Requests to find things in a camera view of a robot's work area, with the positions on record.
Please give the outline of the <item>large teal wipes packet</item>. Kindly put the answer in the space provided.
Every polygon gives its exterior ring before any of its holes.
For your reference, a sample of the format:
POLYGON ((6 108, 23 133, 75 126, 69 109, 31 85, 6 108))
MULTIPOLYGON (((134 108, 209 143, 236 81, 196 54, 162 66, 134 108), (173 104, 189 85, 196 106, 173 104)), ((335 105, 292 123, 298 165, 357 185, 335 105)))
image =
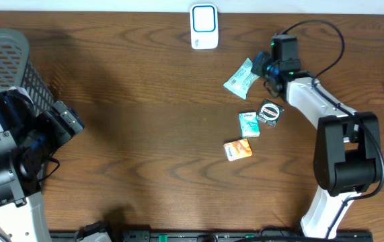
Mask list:
POLYGON ((252 67, 253 62, 247 58, 235 74, 223 84, 223 87, 241 99, 246 99, 250 87, 259 78, 258 75, 252 73, 252 67))

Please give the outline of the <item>orange tissue packet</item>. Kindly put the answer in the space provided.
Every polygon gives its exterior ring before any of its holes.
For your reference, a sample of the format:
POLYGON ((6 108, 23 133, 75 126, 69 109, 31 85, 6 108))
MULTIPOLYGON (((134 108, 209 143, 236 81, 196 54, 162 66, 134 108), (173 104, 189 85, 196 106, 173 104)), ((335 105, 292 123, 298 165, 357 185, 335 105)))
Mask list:
POLYGON ((225 143, 223 148, 228 161, 251 157, 253 154, 247 138, 225 143))

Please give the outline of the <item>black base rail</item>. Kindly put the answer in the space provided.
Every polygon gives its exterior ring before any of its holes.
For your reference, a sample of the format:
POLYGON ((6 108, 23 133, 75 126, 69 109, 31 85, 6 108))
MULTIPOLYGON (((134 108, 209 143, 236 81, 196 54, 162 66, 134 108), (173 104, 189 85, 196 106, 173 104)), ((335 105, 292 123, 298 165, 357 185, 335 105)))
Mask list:
MULTIPOLYGON (((50 232, 52 241, 97 241, 89 236, 94 232, 68 231, 50 232)), ((121 242, 236 242, 236 241, 342 241, 342 242, 373 242, 370 232, 341 232, 335 239, 316 239, 305 237, 291 231, 264 230, 263 232, 161 232, 161 231, 120 231, 105 233, 107 239, 99 241, 121 242)))

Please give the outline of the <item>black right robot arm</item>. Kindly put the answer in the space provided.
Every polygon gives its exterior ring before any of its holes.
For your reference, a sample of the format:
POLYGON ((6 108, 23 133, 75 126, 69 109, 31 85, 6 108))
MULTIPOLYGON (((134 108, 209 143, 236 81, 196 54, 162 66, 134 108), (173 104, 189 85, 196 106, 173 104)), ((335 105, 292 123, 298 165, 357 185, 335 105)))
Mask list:
POLYGON ((383 187, 378 118, 345 106, 316 75, 303 70, 296 36, 273 36, 271 51, 257 55, 252 73, 264 78, 273 97, 298 109, 316 128, 313 172, 318 187, 300 225, 306 237, 336 238, 350 205, 377 195, 383 187))

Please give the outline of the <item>grey plastic mesh basket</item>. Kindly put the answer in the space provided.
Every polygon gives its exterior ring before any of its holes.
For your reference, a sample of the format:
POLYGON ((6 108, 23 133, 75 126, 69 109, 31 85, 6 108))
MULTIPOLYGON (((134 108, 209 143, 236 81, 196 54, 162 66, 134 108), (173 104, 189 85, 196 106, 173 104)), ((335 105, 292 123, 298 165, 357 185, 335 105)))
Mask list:
POLYGON ((16 30, 0 28, 0 91, 21 87, 39 115, 54 103, 53 95, 30 60, 30 44, 16 30))

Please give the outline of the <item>small teal tissue packet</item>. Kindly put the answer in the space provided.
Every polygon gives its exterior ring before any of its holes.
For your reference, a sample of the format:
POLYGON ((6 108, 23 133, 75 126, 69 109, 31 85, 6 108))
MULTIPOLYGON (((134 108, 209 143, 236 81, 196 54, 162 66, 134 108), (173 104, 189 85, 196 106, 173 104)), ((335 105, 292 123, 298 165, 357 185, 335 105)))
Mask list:
POLYGON ((253 138, 260 136, 260 127, 255 112, 240 113, 239 124, 242 138, 253 138))

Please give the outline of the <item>white barcode scanner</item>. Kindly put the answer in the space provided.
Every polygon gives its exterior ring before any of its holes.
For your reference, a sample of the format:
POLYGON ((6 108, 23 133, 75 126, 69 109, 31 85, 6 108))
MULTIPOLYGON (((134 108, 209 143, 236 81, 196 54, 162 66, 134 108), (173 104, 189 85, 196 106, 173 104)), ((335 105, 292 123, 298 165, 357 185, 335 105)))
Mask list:
POLYGON ((218 9, 214 4, 200 3, 190 7, 190 42, 194 50, 209 50, 218 46, 218 9))

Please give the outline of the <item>green Zam-Buk ointment box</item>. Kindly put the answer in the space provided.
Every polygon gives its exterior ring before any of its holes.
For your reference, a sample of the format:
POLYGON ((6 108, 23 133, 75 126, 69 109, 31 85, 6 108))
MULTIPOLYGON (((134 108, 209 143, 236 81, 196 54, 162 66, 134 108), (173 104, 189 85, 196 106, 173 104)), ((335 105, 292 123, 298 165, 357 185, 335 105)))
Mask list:
POLYGON ((265 99, 257 112, 257 120, 271 127, 276 127, 284 108, 268 99, 265 99))

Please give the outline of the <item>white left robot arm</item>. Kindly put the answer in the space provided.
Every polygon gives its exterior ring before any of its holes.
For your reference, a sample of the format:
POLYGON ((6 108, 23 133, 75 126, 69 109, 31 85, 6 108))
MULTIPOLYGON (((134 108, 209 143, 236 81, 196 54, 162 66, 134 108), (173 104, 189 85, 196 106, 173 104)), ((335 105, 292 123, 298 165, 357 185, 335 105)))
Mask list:
POLYGON ((0 91, 0 241, 50 241, 42 182, 45 163, 84 129, 62 101, 40 114, 21 87, 0 91))

